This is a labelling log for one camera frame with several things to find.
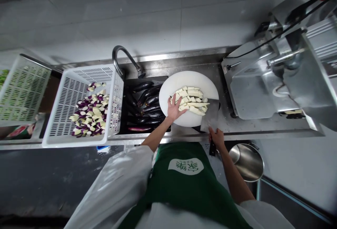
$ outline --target person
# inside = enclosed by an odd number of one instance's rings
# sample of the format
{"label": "person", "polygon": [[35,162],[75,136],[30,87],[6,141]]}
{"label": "person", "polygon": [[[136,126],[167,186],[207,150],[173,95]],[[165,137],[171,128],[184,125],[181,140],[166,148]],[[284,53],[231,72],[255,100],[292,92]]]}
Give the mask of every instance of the person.
{"label": "person", "polygon": [[[168,100],[165,120],[141,146],[111,157],[68,221],[69,228],[293,228],[272,205],[256,201],[224,144],[210,128],[220,152],[229,192],[217,181],[199,143],[159,146],[182,114]],[[157,150],[152,168],[152,159]]]}

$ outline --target apron logo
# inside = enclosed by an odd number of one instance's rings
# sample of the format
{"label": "apron logo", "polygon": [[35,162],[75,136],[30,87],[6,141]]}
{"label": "apron logo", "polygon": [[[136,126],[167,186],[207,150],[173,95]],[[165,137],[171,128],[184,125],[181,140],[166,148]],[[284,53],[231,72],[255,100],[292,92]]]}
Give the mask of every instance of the apron logo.
{"label": "apron logo", "polygon": [[168,165],[168,170],[170,169],[185,175],[196,175],[204,169],[204,165],[197,158],[187,160],[173,159]]}

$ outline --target backsplash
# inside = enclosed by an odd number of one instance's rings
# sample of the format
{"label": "backsplash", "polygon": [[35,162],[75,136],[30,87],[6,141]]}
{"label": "backsplash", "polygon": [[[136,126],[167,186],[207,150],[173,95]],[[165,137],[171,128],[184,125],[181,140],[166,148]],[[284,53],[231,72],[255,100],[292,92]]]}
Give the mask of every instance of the backsplash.
{"label": "backsplash", "polygon": [[283,0],[22,0],[0,5],[0,60],[52,65],[247,42]]}

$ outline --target stainless steel pot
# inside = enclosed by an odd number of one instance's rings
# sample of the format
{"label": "stainless steel pot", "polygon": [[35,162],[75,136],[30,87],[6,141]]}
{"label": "stainless steel pot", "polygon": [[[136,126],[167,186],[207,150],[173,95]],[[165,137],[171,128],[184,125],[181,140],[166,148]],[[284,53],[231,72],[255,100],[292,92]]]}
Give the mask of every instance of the stainless steel pot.
{"label": "stainless steel pot", "polygon": [[233,163],[246,182],[256,182],[263,175],[264,162],[253,144],[237,144],[229,151]]}

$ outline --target kitchen knife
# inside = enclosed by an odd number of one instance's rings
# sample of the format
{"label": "kitchen knife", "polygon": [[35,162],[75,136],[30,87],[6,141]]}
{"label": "kitchen knife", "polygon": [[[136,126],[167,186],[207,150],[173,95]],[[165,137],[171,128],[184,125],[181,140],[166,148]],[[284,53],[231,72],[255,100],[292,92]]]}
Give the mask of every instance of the kitchen knife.
{"label": "kitchen knife", "polygon": [[[200,130],[209,133],[210,131],[208,128],[212,127],[212,129],[216,132],[218,128],[219,100],[208,99],[208,103],[208,109],[206,111],[206,115],[203,116],[201,121]],[[210,155],[216,155],[216,146],[212,139],[210,144]]]}

